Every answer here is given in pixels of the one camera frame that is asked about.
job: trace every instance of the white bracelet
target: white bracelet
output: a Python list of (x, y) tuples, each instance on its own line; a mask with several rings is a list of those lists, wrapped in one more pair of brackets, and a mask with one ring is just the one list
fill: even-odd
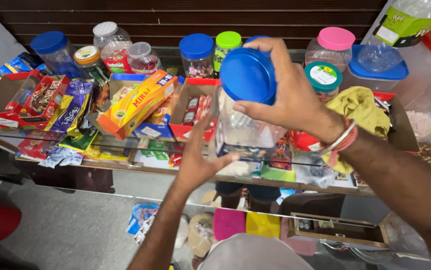
[(339, 145), (344, 139), (345, 137), (347, 137), (347, 135), (349, 135), (350, 131), (356, 126), (356, 121), (354, 119), (350, 120), (350, 126), (345, 130), (344, 133), (342, 133), (342, 135), (340, 135), (340, 137), (329, 147), (326, 149), (322, 149), (319, 151), (319, 154), (323, 155), (326, 153), (329, 153), (330, 151), (332, 151), (334, 148), (337, 147), (337, 145)]

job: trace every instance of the orange box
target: orange box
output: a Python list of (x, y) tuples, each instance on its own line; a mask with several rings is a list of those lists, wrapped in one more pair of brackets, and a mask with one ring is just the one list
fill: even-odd
[(158, 70), (97, 121), (105, 131), (123, 140), (174, 92), (176, 86), (176, 76)]

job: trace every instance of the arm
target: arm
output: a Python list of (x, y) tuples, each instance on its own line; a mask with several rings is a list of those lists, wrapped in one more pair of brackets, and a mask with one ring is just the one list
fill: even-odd
[[(277, 80), (274, 105), (238, 101), (234, 110), (291, 130), (303, 130), (331, 144), (343, 132), (340, 115), (323, 107), (301, 65), (292, 64), (284, 41), (260, 38), (245, 47), (271, 52)], [(395, 213), (414, 227), (431, 252), (431, 167), (359, 128), (340, 154)]]
[(154, 223), (130, 262), (128, 270), (169, 269), (180, 217), (188, 196), (218, 171), (239, 159), (236, 154), (225, 155), (212, 162), (203, 158), (202, 137), (209, 120), (211, 117), (206, 116), (192, 128), (192, 135), (185, 147), (176, 179), (165, 195)]

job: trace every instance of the pink stool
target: pink stool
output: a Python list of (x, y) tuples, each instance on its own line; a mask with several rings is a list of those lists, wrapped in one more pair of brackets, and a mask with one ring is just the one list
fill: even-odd
[(244, 212), (217, 208), (214, 212), (213, 230), (217, 241), (246, 232)]
[(303, 241), (294, 238), (287, 238), (287, 218), (283, 217), (280, 222), (280, 236), (279, 239), (286, 243), (299, 255), (313, 256), (317, 251), (315, 242)]

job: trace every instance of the foot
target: foot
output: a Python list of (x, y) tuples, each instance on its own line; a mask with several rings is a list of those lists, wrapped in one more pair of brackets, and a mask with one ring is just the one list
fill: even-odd
[(202, 263), (202, 261), (203, 261), (202, 257), (194, 255), (194, 258), (192, 259), (192, 268), (194, 270), (197, 270), (197, 268), (199, 268), (199, 265)]

